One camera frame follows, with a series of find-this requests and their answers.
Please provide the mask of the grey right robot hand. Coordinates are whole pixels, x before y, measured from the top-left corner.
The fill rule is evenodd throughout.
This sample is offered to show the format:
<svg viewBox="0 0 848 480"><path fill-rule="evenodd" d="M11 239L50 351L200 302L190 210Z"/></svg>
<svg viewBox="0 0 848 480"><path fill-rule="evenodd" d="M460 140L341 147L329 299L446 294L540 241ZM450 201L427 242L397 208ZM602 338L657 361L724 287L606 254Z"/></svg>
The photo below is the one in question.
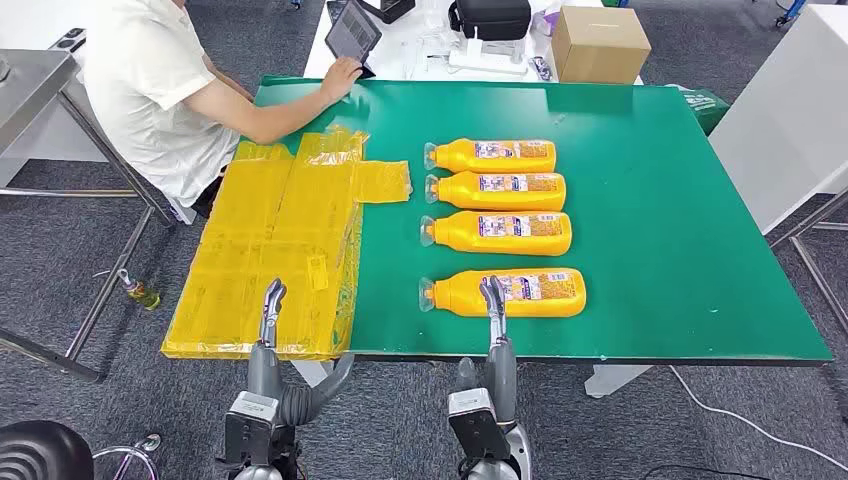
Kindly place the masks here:
<svg viewBox="0 0 848 480"><path fill-rule="evenodd" d="M490 319L490 348L486 360L485 386L489 391L497 424L505 431L517 424L517 359L507 335L505 287L496 275L484 276L480 291Z"/></svg>

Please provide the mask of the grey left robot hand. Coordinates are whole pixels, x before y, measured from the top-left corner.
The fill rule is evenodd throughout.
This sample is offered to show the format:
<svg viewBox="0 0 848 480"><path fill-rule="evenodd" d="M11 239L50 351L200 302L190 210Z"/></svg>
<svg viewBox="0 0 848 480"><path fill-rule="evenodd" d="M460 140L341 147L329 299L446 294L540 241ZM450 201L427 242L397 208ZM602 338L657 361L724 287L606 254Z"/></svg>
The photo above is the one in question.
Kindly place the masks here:
<svg viewBox="0 0 848 480"><path fill-rule="evenodd" d="M248 361L247 390L278 401L275 414L278 425L302 426L314 420L342 389L350 375L355 355L342 355L335 369L314 387L284 384L275 348L276 325L286 292L286 286L279 278L275 278L265 291L259 338L252 346Z"/></svg>

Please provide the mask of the person's right hand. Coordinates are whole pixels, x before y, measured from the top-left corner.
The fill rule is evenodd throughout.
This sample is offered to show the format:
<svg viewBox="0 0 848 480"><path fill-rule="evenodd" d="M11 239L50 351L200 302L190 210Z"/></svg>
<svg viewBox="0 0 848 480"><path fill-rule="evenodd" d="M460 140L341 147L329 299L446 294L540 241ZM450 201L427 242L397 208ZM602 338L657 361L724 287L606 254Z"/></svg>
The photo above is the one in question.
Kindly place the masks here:
<svg viewBox="0 0 848 480"><path fill-rule="evenodd" d="M362 64L350 57L338 58L328 69L320 86L326 106L330 106L347 95L360 77Z"/></svg>

